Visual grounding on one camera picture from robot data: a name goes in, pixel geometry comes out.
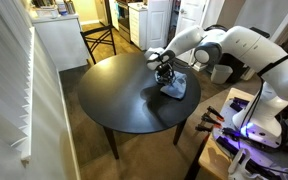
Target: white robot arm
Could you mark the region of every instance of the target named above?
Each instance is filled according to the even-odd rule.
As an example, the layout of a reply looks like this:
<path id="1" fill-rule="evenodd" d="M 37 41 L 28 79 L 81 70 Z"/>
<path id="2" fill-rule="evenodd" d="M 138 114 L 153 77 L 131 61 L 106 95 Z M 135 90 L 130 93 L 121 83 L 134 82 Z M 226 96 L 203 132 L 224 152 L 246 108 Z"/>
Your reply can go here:
<path id="1" fill-rule="evenodd" d="M 281 126 L 275 116 L 288 105 L 288 54 L 267 38 L 244 27 L 235 26 L 225 32 L 222 29 L 204 31 L 193 26 L 176 35 L 164 51 L 150 55 L 147 66 L 158 71 L 161 65 L 193 48 L 198 62 L 208 63 L 228 53 L 255 70 L 265 81 L 255 109 L 251 107 L 253 99 L 246 109 L 233 117 L 233 123 L 241 130 L 244 128 L 249 138 L 278 147 Z M 253 113 L 246 117 L 248 111 Z"/>

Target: wooden chair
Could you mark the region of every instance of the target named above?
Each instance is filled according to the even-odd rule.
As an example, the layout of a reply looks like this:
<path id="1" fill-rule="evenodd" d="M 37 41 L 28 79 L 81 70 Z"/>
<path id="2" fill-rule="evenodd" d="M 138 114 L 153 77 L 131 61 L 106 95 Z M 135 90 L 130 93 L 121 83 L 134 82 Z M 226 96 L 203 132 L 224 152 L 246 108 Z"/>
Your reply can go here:
<path id="1" fill-rule="evenodd" d="M 115 44 L 114 44 L 114 39 L 113 39 L 113 33 L 112 33 L 112 25 L 96 28 L 96 29 L 91 29 L 85 32 L 81 32 L 81 36 L 84 40 L 84 43 L 87 47 L 88 52 L 90 53 L 93 63 L 96 64 L 95 57 L 93 55 L 93 51 L 96 49 L 96 47 L 99 44 L 107 44 L 113 46 L 113 51 L 114 54 L 116 55 L 116 49 L 115 49 Z M 94 38 L 91 35 L 94 33 L 100 33 L 98 38 Z"/>

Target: floor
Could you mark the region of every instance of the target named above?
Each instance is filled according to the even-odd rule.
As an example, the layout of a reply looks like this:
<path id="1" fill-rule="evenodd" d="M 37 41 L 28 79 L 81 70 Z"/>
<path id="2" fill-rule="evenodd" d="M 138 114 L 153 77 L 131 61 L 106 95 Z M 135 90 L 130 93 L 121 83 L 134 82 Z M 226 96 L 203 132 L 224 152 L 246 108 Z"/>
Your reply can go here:
<path id="1" fill-rule="evenodd" d="M 91 24 L 82 28 L 85 31 L 99 26 L 101 25 Z M 113 33 L 117 54 L 140 52 L 137 47 L 119 36 L 118 31 L 114 29 Z M 99 46 L 94 52 L 97 61 L 113 55 L 111 47 Z M 217 85 L 210 82 L 210 74 L 207 72 L 194 71 L 201 85 L 202 97 L 197 112 L 192 114 L 185 126 L 179 144 L 172 144 L 174 128 L 149 135 L 114 132 L 121 158 L 115 160 L 103 128 L 83 112 L 77 99 L 76 87 L 90 66 L 60 72 L 82 180 L 183 179 L 203 138 L 203 135 L 197 135 L 194 130 L 196 120 L 200 119 L 200 105 L 211 105 L 208 102 L 212 102 L 212 106 L 220 107 L 221 102 L 214 101 L 214 97 L 224 99 L 226 95 L 223 92 L 231 86 L 254 94 L 259 82 L 255 77 L 247 82 Z"/>

